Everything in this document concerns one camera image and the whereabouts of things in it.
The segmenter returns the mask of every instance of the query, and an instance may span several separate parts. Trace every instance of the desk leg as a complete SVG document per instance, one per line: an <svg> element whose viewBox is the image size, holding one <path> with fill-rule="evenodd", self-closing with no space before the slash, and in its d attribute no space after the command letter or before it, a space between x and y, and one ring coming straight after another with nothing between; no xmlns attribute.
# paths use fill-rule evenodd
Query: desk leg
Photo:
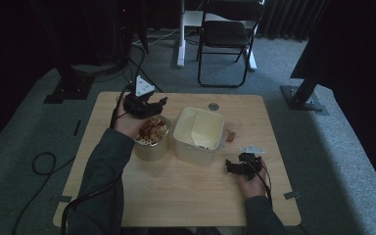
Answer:
<svg viewBox="0 0 376 235"><path fill-rule="evenodd" d="M258 66L256 65L256 61L255 61L255 56L253 55L253 51L250 54L249 68L251 71L255 71L258 69Z"/></svg>
<svg viewBox="0 0 376 235"><path fill-rule="evenodd" d="M180 19L180 38L179 38L179 51L178 51L178 61L176 65L179 68L184 67L184 60L185 60L185 22L184 22L184 15L185 15L185 0L181 0L181 19Z"/></svg>

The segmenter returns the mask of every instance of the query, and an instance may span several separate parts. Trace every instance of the white plastic container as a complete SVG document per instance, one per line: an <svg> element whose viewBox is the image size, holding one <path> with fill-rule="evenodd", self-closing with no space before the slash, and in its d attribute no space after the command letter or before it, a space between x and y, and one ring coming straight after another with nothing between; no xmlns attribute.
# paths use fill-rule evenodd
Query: white plastic container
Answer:
<svg viewBox="0 0 376 235"><path fill-rule="evenodd" d="M223 130L223 116L192 107L185 108L173 131L176 157L194 165L210 165Z"/></svg>

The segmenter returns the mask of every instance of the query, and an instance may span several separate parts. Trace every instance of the gray carpet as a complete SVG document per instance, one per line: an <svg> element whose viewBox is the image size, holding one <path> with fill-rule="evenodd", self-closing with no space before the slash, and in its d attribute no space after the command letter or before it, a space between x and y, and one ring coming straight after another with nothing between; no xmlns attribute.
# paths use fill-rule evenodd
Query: gray carpet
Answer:
<svg viewBox="0 0 376 235"><path fill-rule="evenodd" d="M150 45L142 68L164 92L256 94L263 97L292 187L302 196L298 206L302 226L308 234L376 234L376 173L335 102L332 92L321 86L315 95L329 116L291 111L280 85L299 85L289 76L306 44L295 40L257 39L254 53L258 70L248 74L236 89L203 88L197 83L196 46L187 43L185 67L176 67L178 42L162 40ZM138 62L141 53L132 49ZM213 55L204 58L204 78L241 79L243 64ZM107 68L78 66L82 71ZM46 176L32 171L34 157L52 152L56 168L76 154L97 95L120 91L136 68L125 74L98 76L87 100L66 100L44 105L59 81L55 70L39 79L11 121L0 134L0 234L11 234L16 219ZM81 125L76 131L77 122ZM49 171L51 159L36 163ZM24 212L17 234L59 234L52 218L69 175L71 165L57 171ZM305 234L300 227L290 234Z"/></svg>

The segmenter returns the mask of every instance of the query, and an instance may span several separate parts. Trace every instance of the black device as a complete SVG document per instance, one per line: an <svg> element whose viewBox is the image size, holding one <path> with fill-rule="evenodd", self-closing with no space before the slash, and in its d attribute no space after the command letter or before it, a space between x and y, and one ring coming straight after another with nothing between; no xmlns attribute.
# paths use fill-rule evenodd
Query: black device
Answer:
<svg viewBox="0 0 376 235"><path fill-rule="evenodd" d="M123 108L135 118L148 118L158 115L164 109L167 97L157 103L148 103L149 98L154 94L155 86L137 77L136 84L130 83L130 93L124 98Z"/></svg>
<svg viewBox="0 0 376 235"><path fill-rule="evenodd" d="M261 182L264 184L264 188L267 193L268 202L273 206L273 203L271 200L270 176L268 174L267 168L261 164L261 156L256 157L254 153L242 153L239 155L239 161L240 161L239 164L234 164L230 162L229 160L225 160L227 171L230 173L234 173L234 174L245 175L249 178L249 180L252 180L257 175L258 178L261 180ZM261 171L262 168L264 168L264 170L267 173L270 187L267 186L266 182L259 175L259 172Z"/></svg>
<svg viewBox="0 0 376 235"><path fill-rule="evenodd" d="M234 164L229 160L225 160L227 171L234 174L246 175L249 177L249 180L261 171L261 157L256 157L255 154L242 153L239 155L239 161L239 164Z"/></svg>

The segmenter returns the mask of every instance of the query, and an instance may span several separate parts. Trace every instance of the chair leg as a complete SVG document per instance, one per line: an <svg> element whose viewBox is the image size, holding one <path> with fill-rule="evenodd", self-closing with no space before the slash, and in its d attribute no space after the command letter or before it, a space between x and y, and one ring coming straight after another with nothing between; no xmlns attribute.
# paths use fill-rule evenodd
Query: chair leg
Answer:
<svg viewBox="0 0 376 235"><path fill-rule="evenodd" d="M241 51L240 51L240 53L239 53L239 55L237 56L237 59L234 61L235 63L237 63L238 61L239 61L239 59L240 59L240 57L241 57L241 55L243 54L243 52L244 52L244 49L245 48L242 48L241 49Z"/></svg>
<svg viewBox="0 0 376 235"><path fill-rule="evenodd" d="M200 85L203 85L203 83L201 82L201 63L203 62L203 42L201 39L200 39L200 44L198 45L197 61L198 61L198 74L197 74L198 83L200 83Z"/></svg>
<svg viewBox="0 0 376 235"><path fill-rule="evenodd" d="M244 73L243 73L243 81L240 83L239 86L243 85L243 83L246 81L247 72L249 70L249 61L252 55L252 48L253 48L253 39L252 39L252 42L250 43L249 52L247 53L247 60L245 62L246 65L244 67Z"/></svg>

